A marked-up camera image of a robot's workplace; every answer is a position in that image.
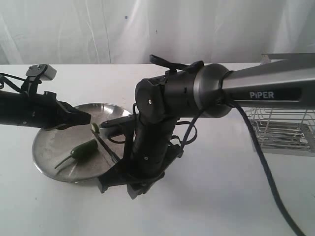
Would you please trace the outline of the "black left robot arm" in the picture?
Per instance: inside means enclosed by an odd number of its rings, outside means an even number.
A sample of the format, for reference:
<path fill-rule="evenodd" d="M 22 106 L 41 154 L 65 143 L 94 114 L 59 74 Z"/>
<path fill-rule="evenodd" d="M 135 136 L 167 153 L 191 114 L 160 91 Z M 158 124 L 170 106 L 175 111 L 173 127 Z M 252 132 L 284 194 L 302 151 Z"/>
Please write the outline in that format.
<path fill-rule="evenodd" d="M 21 93 L 0 93 L 0 123 L 46 130 L 64 130 L 91 122 L 91 115 L 57 100 L 57 95 L 46 91 L 27 96 Z"/>

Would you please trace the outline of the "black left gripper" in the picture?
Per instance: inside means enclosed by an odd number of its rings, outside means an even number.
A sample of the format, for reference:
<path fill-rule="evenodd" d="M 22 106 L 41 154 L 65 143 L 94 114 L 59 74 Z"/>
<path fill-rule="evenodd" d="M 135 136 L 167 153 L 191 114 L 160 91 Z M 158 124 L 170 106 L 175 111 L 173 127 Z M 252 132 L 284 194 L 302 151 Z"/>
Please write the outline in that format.
<path fill-rule="evenodd" d="M 44 128 L 44 130 L 65 130 L 73 125 L 86 125 L 91 122 L 89 113 L 80 111 L 70 104 L 57 100 L 57 94 L 45 91 L 28 97 L 25 94 L 14 96 L 14 124 Z"/>

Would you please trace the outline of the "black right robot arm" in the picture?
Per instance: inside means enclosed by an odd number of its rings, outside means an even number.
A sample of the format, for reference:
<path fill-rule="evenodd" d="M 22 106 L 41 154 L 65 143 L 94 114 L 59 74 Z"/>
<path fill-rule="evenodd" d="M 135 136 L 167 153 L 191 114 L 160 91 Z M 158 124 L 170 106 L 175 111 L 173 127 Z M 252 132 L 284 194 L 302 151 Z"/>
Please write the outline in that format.
<path fill-rule="evenodd" d="M 108 136 L 124 135 L 124 153 L 98 177 L 99 189 L 126 185 L 136 198 L 164 176 L 183 153 L 186 140 L 171 144 L 179 119 L 221 118 L 232 102 L 243 107 L 313 109 L 315 60 L 301 57 L 232 71 L 221 64 L 198 61 L 182 65 L 151 56 L 167 68 L 164 75 L 141 80 L 135 89 L 139 112 L 105 121 Z"/>

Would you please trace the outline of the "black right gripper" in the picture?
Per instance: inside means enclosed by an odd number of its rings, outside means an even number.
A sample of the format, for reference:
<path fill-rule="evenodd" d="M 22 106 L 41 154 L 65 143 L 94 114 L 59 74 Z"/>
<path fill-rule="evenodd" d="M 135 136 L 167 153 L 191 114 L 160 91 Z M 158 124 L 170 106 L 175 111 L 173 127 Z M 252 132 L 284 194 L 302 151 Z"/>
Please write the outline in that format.
<path fill-rule="evenodd" d="M 183 155 L 181 146 L 171 143 L 177 124 L 178 118 L 166 118 L 155 124 L 137 118 L 130 161 L 127 165 L 121 159 L 97 177 L 100 192 L 104 193 L 109 187 L 127 184 L 127 193 L 132 200 L 146 194 L 157 181 L 164 178 L 168 166 Z M 130 176 L 135 181 L 128 183 Z"/>

